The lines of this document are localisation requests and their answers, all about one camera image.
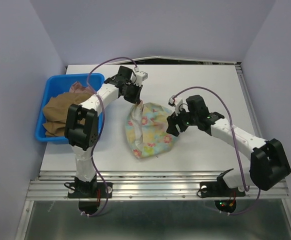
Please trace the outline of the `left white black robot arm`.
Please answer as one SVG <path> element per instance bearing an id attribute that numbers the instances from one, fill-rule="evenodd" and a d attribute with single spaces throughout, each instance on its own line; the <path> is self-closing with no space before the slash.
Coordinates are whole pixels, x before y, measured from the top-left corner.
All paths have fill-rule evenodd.
<path id="1" fill-rule="evenodd" d="M 123 97 L 132 104 L 140 103 L 146 72 L 120 66 L 116 75 L 107 78 L 101 88 L 86 101 L 68 108 L 64 135 L 75 155 L 76 174 L 73 183 L 65 186 L 77 198 L 92 197 L 97 192 L 97 173 L 92 163 L 105 118 L 105 108 Z"/>

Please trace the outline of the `floral pastel skirt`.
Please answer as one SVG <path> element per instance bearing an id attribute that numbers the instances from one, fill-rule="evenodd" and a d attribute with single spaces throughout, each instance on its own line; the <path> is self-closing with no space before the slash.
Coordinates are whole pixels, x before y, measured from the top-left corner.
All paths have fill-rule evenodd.
<path id="1" fill-rule="evenodd" d="M 125 122 L 129 147 L 138 159 L 154 157 L 169 152 L 177 137 L 167 133 L 167 118 L 172 111 L 162 105 L 147 102 L 134 104 Z"/>

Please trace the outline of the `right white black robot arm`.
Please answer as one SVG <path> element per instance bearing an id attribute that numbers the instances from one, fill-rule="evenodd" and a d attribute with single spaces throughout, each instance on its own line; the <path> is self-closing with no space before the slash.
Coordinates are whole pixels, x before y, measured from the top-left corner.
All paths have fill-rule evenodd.
<path id="1" fill-rule="evenodd" d="M 291 174 L 291 167 L 282 143 L 273 138 L 266 140 L 254 136 L 232 125 L 218 112 L 210 112 L 200 95 L 193 95 L 183 101 L 172 96 L 168 103 L 174 107 L 172 115 L 167 117 L 166 132 L 179 136 L 190 126 L 222 140 L 243 154 L 249 161 L 249 167 L 239 166 L 222 172 L 216 180 L 215 189 L 221 195 L 227 195 L 233 189 L 254 185 L 267 191 Z"/>

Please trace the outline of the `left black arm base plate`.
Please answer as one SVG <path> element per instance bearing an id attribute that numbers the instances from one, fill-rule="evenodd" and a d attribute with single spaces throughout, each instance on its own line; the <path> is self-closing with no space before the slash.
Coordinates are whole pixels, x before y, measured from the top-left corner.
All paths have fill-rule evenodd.
<path id="1" fill-rule="evenodd" d="M 64 186 L 67 188 L 67 197 L 69 199 L 106 199 L 112 198 L 112 187 L 113 183 L 109 182 L 107 184 L 108 193 L 106 186 L 103 182 L 95 182 L 94 184 L 88 184 L 86 186 L 79 185 L 75 182 L 66 182 Z"/>

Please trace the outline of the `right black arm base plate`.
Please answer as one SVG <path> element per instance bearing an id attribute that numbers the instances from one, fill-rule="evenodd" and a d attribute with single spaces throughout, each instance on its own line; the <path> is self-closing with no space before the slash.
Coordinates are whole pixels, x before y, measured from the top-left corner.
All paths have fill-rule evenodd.
<path id="1" fill-rule="evenodd" d="M 238 188 L 229 188 L 226 184 L 216 181 L 200 182 L 199 189 L 196 195 L 200 198 L 226 198 L 226 197 L 245 197 L 244 191 L 239 191 Z"/>

